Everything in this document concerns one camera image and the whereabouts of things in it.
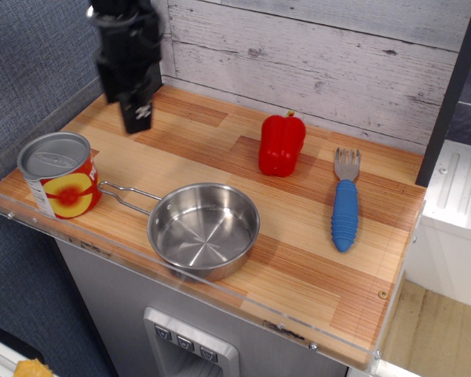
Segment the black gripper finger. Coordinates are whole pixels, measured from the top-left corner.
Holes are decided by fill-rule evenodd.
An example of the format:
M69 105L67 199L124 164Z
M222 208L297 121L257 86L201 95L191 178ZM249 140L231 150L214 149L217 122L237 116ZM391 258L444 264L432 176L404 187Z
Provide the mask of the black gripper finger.
M142 93L121 93L119 104L128 134L152 128L152 97Z

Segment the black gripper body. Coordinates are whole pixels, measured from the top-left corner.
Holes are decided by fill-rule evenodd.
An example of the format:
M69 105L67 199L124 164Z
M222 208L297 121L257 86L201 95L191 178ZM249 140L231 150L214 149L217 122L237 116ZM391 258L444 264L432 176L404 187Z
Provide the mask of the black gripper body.
M161 60L160 19L136 15L126 20L98 17L101 45L97 70L108 102L135 101L152 92L152 69Z

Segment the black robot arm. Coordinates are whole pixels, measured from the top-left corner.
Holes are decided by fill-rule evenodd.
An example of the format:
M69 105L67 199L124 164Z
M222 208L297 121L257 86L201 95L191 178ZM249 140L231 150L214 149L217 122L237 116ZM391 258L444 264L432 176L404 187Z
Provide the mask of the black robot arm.
M92 1L87 17L100 33L95 60L109 103L128 134L152 127L152 95L162 85L161 17L150 1Z

